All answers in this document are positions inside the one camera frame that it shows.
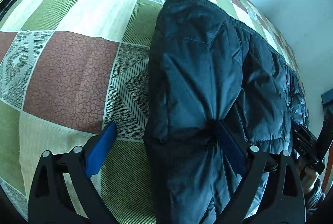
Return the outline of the grey sleeve forearm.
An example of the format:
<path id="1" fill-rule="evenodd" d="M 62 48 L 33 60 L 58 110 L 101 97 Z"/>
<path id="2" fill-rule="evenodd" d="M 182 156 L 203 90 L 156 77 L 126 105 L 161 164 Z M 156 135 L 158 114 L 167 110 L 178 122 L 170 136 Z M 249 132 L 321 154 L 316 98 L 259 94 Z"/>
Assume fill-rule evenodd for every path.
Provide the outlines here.
<path id="1" fill-rule="evenodd" d="M 304 195 L 307 218 L 317 210 L 320 203 L 324 201 L 325 196 L 322 190 L 321 179 L 317 178 L 311 192 Z"/>

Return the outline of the person's hand holding gripper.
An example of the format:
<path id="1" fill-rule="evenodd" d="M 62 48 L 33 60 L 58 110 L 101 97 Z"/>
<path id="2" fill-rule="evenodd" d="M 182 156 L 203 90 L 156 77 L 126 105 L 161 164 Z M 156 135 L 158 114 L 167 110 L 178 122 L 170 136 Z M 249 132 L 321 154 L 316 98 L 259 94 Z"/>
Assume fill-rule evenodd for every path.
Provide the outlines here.
<path id="1" fill-rule="evenodd" d="M 308 167 L 308 165 L 304 163 L 304 161 L 302 160 L 301 156 L 299 156 L 297 159 L 296 171 L 299 177 L 301 177 L 302 171 L 305 172 L 303 178 L 302 179 L 300 178 L 301 185 L 304 194 L 310 193 L 314 188 L 315 182 L 317 181 L 319 174 L 314 169 Z"/>

